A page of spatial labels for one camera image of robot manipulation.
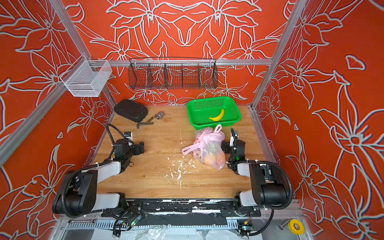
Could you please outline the pink plastic bag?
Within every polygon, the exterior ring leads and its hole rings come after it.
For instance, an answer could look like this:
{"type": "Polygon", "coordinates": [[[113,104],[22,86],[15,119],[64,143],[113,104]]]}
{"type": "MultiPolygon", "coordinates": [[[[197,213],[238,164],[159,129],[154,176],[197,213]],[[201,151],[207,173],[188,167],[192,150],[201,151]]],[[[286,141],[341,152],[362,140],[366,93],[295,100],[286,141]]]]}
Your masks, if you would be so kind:
{"type": "Polygon", "coordinates": [[[225,134],[222,125],[215,128],[207,127],[195,132],[194,143],[182,149],[182,154],[192,154],[193,157],[204,165],[216,170],[221,170],[227,163],[226,155],[222,150],[222,141],[225,134]]]}

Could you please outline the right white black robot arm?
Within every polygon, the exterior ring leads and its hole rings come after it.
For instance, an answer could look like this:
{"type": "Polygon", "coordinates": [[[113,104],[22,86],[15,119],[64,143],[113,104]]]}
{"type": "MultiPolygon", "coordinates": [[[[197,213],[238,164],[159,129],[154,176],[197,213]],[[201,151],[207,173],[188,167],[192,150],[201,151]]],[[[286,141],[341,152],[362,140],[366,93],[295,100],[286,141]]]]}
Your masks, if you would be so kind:
{"type": "Polygon", "coordinates": [[[230,141],[222,142],[222,150],[229,155],[228,169],[250,178],[251,182],[250,190],[235,195],[234,208],[287,208],[293,200],[293,186],[288,174],[277,163],[247,159],[245,146],[246,142],[239,140],[234,129],[231,129],[230,141]]]}

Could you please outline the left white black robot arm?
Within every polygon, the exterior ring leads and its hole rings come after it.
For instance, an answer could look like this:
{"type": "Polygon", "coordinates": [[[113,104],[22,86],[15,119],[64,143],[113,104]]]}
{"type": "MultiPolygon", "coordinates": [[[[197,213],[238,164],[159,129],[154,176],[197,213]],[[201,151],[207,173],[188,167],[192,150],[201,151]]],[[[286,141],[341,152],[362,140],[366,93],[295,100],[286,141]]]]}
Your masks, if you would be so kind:
{"type": "Polygon", "coordinates": [[[65,174],[52,204],[54,214],[75,219],[91,213],[102,213],[117,220],[127,220],[128,211],[136,210],[129,207],[124,193],[98,193],[99,183],[132,167],[132,157],[145,152],[144,142],[134,143],[131,132],[122,133],[112,124],[106,124],[109,136],[111,129],[116,130],[121,139],[110,138],[112,150],[102,163],[71,170],[65,174]]]}

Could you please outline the yellow banana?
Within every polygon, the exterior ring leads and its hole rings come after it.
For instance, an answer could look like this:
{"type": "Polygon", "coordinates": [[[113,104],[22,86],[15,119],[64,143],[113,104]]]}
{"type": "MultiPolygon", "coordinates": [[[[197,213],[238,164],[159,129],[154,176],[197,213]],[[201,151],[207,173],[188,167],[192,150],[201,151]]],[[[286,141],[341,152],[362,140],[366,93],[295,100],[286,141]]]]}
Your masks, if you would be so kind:
{"type": "Polygon", "coordinates": [[[209,120],[218,122],[220,121],[225,115],[225,109],[221,109],[220,113],[216,117],[209,117],[209,120]]]}

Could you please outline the black oval tray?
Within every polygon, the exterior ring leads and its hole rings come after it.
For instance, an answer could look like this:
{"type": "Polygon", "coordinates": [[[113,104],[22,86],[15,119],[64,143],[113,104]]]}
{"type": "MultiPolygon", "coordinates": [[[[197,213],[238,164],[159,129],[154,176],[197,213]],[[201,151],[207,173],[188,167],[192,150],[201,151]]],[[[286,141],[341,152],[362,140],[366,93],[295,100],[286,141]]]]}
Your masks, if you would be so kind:
{"type": "Polygon", "coordinates": [[[115,105],[114,111],[119,116],[135,123],[140,123],[148,115],[146,106],[128,99],[121,100],[115,105]]]}

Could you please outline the metal hand tool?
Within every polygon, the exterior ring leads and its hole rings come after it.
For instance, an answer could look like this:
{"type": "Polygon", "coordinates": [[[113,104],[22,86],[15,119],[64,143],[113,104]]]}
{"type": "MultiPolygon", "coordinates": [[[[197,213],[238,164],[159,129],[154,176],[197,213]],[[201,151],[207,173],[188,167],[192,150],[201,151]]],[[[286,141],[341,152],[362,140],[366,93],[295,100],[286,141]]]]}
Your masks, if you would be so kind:
{"type": "Polygon", "coordinates": [[[137,129],[140,128],[140,126],[146,126],[146,125],[153,125],[153,120],[154,119],[157,119],[157,120],[160,120],[164,117],[165,113],[164,112],[158,112],[156,115],[152,116],[151,118],[149,118],[146,122],[140,122],[140,123],[137,123],[137,129]]]}

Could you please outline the green plastic basket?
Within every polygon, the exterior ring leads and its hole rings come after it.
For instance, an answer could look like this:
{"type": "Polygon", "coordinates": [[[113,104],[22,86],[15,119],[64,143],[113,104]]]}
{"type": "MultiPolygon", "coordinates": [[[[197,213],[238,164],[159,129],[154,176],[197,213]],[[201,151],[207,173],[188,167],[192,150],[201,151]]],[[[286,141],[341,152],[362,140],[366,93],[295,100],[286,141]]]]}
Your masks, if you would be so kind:
{"type": "Polygon", "coordinates": [[[193,100],[187,103],[187,112],[191,125],[200,130],[203,128],[215,128],[218,124],[222,127],[230,127],[242,119],[241,112],[235,101],[230,97],[214,97],[193,100]],[[225,109],[224,117],[214,122],[209,117],[216,117],[221,109],[225,109]]]}

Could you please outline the yellow tape roll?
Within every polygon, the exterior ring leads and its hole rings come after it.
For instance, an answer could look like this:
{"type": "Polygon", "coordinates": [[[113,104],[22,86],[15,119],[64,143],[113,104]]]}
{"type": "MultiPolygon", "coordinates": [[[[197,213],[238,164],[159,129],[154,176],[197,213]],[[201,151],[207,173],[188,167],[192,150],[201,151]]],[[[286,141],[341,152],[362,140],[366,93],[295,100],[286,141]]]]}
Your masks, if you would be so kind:
{"type": "Polygon", "coordinates": [[[289,221],[288,228],[295,235],[302,235],[306,231],[302,222],[296,219],[292,219],[289,221]]]}

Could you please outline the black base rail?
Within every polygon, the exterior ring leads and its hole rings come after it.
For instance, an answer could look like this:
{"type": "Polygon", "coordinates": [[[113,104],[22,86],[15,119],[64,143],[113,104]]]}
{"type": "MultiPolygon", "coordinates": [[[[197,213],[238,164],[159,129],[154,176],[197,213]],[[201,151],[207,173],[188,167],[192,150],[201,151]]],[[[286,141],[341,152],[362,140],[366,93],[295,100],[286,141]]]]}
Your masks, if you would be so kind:
{"type": "Polygon", "coordinates": [[[208,226],[237,227],[238,220],[258,218],[254,207],[242,207],[235,199],[127,199],[125,207],[102,212],[102,217],[141,215],[137,226],[208,226]]]}

